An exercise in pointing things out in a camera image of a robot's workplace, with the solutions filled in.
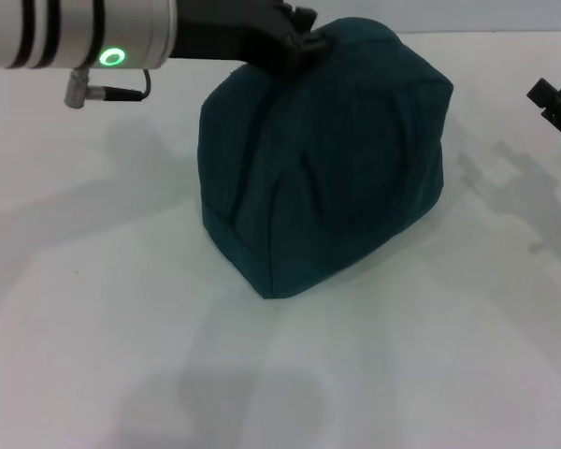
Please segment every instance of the white table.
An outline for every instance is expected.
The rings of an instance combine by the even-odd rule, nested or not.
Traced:
[[[0,449],[561,449],[561,135],[525,98],[561,86],[561,34],[404,40],[456,86],[444,195],[277,302],[200,223],[234,64],[81,112],[65,72],[0,71]]]

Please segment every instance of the dark green fabric bag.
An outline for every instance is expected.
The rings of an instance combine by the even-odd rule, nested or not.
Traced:
[[[204,225],[266,298],[291,297],[413,225],[443,185],[451,83],[385,26],[344,19],[291,81],[251,66],[206,101]]]

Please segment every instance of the green light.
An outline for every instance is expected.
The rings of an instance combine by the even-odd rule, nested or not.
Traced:
[[[108,49],[100,56],[100,64],[106,67],[112,67],[121,64],[126,57],[126,53],[121,49]]]

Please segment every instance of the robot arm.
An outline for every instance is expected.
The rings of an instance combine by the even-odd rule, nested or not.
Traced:
[[[85,99],[141,101],[89,86],[90,68],[220,59],[284,76],[326,49],[311,32],[316,16],[282,0],[0,0],[0,67],[73,69],[66,103],[76,109]]]

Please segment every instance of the black stripe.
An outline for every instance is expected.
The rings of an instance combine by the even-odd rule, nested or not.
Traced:
[[[93,37],[92,46],[85,58],[85,61],[78,68],[89,68],[95,64],[100,56],[100,51],[104,45],[104,35],[106,34],[106,7],[104,0],[93,0]]]
[[[36,38],[36,5],[34,0],[22,0],[21,44],[15,62],[9,68],[20,68],[27,64]]]
[[[44,68],[51,65],[56,57],[58,45],[60,44],[60,0],[48,0],[48,33],[46,34],[46,45],[39,63],[34,68]]]

